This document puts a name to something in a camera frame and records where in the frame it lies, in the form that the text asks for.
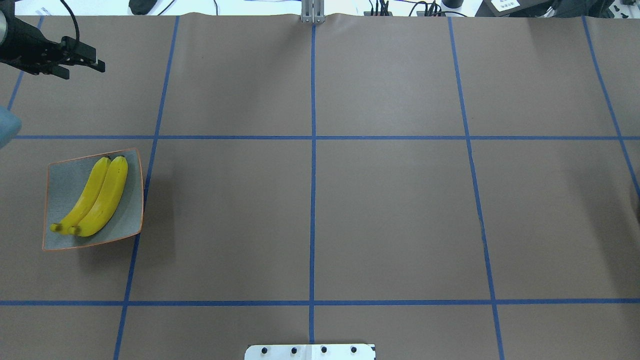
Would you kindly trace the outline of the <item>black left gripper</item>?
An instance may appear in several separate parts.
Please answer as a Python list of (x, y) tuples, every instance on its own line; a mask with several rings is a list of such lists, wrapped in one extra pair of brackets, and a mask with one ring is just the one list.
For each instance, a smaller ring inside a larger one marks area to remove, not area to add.
[(106, 71), (96, 48), (71, 37), (62, 37), (60, 45), (46, 39), (37, 27), (9, 14), (1, 16), (0, 61), (30, 75), (52, 75), (63, 80), (70, 79), (70, 70), (59, 64)]

